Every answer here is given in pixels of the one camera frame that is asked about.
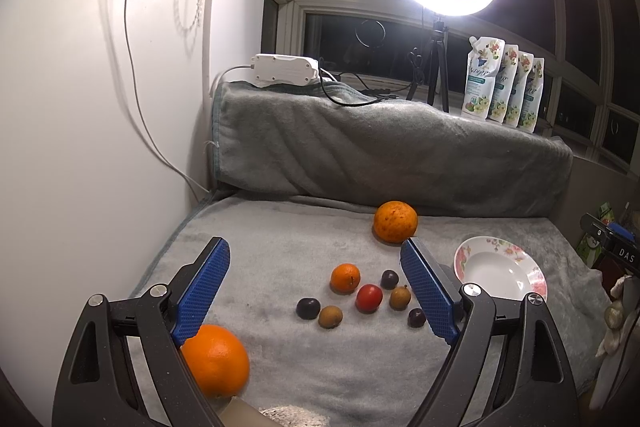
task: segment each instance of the white bowl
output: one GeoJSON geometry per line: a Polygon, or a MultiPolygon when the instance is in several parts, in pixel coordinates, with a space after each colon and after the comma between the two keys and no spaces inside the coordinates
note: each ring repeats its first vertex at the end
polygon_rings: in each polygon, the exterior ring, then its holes
{"type": "Polygon", "coordinates": [[[520,247],[488,235],[467,239],[453,257],[456,277],[475,282],[492,297],[521,301],[535,292],[546,301],[546,280],[536,262],[520,247]]]}

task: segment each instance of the small orange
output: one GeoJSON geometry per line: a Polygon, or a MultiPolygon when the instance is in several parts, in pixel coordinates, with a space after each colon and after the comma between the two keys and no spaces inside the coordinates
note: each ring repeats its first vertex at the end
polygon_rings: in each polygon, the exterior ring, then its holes
{"type": "Polygon", "coordinates": [[[402,201],[387,201],[380,205],[373,218],[373,229],[388,243],[402,243],[418,228],[418,214],[402,201]]]}
{"type": "Polygon", "coordinates": [[[185,341],[182,355],[206,396],[235,396],[249,378],[249,356],[238,338],[225,328],[203,324],[185,341]]]}
{"type": "Polygon", "coordinates": [[[351,263],[340,264],[331,272],[330,284],[338,293],[351,293],[360,284],[360,270],[351,263]]]}

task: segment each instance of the tripod stand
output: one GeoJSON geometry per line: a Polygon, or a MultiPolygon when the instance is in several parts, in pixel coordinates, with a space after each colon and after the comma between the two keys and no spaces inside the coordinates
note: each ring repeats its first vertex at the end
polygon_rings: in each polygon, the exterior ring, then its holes
{"type": "Polygon", "coordinates": [[[410,58],[412,65],[414,65],[414,79],[412,80],[409,93],[406,96],[407,100],[411,100],[414,97],[415,90],[418,84],[421,84],[421,80],[424,80],[424,74],[416,74],[417,68],[422,73],[422,68],[425,66],[424,57],[429,57],[429,74],[424,83],[429,86],[429,94],[427,95],[427,103],[433,105],[433,100],[436,95],[436,83],[438,81],[438,70],[440,70],[440,93],[442,96],[442,110],[449,112],[449,75],[447,73],[447,54],[444,47],[444,39],[447,34],[447,29],[444,26],[444,21],[436,20],[433,23],[433,32],[429,37],[429,41],[424,49],[424,56],[420,58],[420,64],[415,61],[417,57],[410,58]]]}

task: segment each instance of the pink flower pattern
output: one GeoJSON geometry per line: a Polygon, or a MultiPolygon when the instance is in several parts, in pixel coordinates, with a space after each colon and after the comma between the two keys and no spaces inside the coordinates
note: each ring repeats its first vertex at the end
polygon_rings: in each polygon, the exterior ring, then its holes
{"type": "MultiPolygon", "coordinates": [[[[498,239],[497,237],[487,237],[486,241],[487,243],[492,245],[492,247],[494,247],[494,251],[496,252],[500,251],[500,248],[502,248],[502,252],[508,257],[510,257],[511,259],[513,259],[516,263],[520,263],[521,261],[527,258],[527,254],[522,248],[518,247],[517,245],[514,245],[513,243],[510,243],[509,241],[498,239]]],[[[470,256],[471,256],[470,246],[459,247],[458,251],[456,252],[456,256],[454,258],[454,265],[456,268],[456,275],[461,281],[465,277],[465,264],[466,264],[466,261],[468,261],[468,258],[470,256]]],[[[546,286],[546,280],[545,280],[545,276],[542,273],[542,270],[540,270],[539,267],[536,267],[535,270],[527,274],[527,278],[529,279],[529,282],[532,288],[531,290],[536,293],[539,293],[542,296],[542,298],[545,299],[546,301],[548,288],[546,286]]]]}

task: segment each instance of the gray fleece blanket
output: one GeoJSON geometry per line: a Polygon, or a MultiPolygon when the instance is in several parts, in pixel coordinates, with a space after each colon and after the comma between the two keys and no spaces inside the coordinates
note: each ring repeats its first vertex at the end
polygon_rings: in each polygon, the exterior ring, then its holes
{"type": "MultiPolygon", "coordinates": [[[[353,295],[329,289],[331,271],[340,263],[355,263],[362,283],[378,283],[385,269],[395,269],[406,283],[399,248],[372,234],[372,212],[312,198],[228,197],[199,211],[175,235],[140,287],[170,281],[212,236],[225,238],[231,266],[206,323],[233,331],[248,351],[251,373],[242,398],[257,408],[303,407],[329,417],[332,427],[405,426],[449,348],[428,325],[408,328],[408,311],[390,309],[389,292],[376,313],[363,315],[353,295]],[[296,303],[307,296],[339,306],[342,324],[323,330],[317,321],[297,318],[296,303]]],[[[586,268],[548,219],[420,216],[416,235],[446,264],[458,245],[475,235],[495,235],[524,248],[546,276],[548,306],[577,387],[594,377],[608,299],[598,272],[586,268]]],[[[408,309],[416,306],[414,298],[408,309]]],[[[166,421],[140,344],[132,341],[131,347],[149,412],[166,421]]],[[[481,415],[499,353],[500,339],[494,339],[466,421],[481,415]]]]}
{"type": "MultiPolygon", "coordinates": [[[[343,102],[372,100],[330,82],[343,102]]],[[[252,192],[424,215],[544,217],[566,187],[572,152],[551,140],[420,102],[339,107],[318,84],[222,82],[212,111],[214,177],[252,192]]]]}

